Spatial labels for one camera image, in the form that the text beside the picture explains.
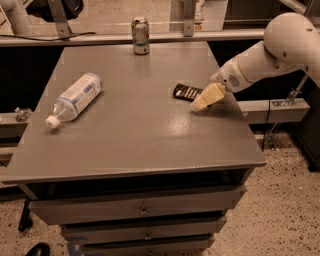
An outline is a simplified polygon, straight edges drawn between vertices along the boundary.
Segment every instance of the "black cable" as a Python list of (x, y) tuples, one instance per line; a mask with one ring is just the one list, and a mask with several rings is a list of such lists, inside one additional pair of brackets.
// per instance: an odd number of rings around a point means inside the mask
[(269, 124), (269, 118), (270, 118), (270, 111), (271, 111), (271, 95), (272, 95), (272, 90), (273, 90), (273, 85), (270, 86), (269, 93), (268, 93), (268, 113), (267, 113), (267, 118), (266, 118), (266, 123), (264, 125), (264, 132), (263, 132), (263, 139), (262, 139), (262, 152), (264, 151), (264, 146), (265, 146), (265, 140), (266, 140), (266, 134), (268, 131), (268, 124)]
[(269, 99), (268, 99), (269, 107), (268, 107), (267, 119), (266, 119), (265, 128), (264, 128), (264, 132), (263, 132), (263, 139), (262, 139), (262, 152), (264, 151), (264, 142), (266, 140), (266, 133), (268, 131), (268, 123), (269, 123), (269, 117), (270, 117), (270, 101), (271, 101), (271, 99), (269, 97)]
[(53, 38), (53, 39), (41, 39), (41, 38), (35, 38), (35, 37), (17, 36), (17, 35), (3, 35), (3, 34), (0, 34), (0, 37), (19, 38), (19, 39), (26, 39), (26, 40), (33, 40), (33, 41), (42, 41), (42, 42), (53, 42), (53, 41), (67, 40), (67, 39), (71, 39), (71, 38), (83, 36), (83, 35), (95, 35), (95, 34), (96, 34), (96, 32), (84, 32), (84, 33), (76, 33), (76, 34), (72, 34), (70, 36), (58, 37), (58, 38)]

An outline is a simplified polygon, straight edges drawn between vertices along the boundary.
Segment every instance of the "table top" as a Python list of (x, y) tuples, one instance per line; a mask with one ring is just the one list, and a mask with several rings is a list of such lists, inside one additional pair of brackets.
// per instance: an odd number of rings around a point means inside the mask
[[(265, 165), (231, 93), (203, 111), (173, 98), (177, 83), (199, 88), (218, 64), (206, 42), (65, 48), (3, 177), (28, 184)], [(82, 74), (103, 92), (80, 116), (51, 130), (54, 100)]]

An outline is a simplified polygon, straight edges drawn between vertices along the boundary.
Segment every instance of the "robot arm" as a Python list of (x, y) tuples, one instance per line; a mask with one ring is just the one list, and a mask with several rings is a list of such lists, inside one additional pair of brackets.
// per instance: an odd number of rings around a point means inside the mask
[(273, 19), (265, 29), (264, 41), (227, 61), (191, 104), (199, 111), (229, 92), (242, 91), (255, 82), (302, 69), (320, 87), (320, 35), (304, 16), (286, 13)]

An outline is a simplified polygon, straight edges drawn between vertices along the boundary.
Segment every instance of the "black shoe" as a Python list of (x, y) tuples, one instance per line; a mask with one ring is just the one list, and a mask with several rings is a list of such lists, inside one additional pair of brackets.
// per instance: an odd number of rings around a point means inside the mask
[(38, 243), (27, 253), (26, 256), (49, 256), (50, 247), (46, 243)]

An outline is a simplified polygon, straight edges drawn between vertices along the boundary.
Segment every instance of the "plastic water bottle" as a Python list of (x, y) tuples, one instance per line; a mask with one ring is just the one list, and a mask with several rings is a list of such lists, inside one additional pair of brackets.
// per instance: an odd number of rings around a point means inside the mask
[(54, 103), (53, 115), (46, 119), (46, 124), (57, 128), (61, 122), (75, 119), (89, 103), (101, 92), (102, 81), (93, 73), (86, 73)]

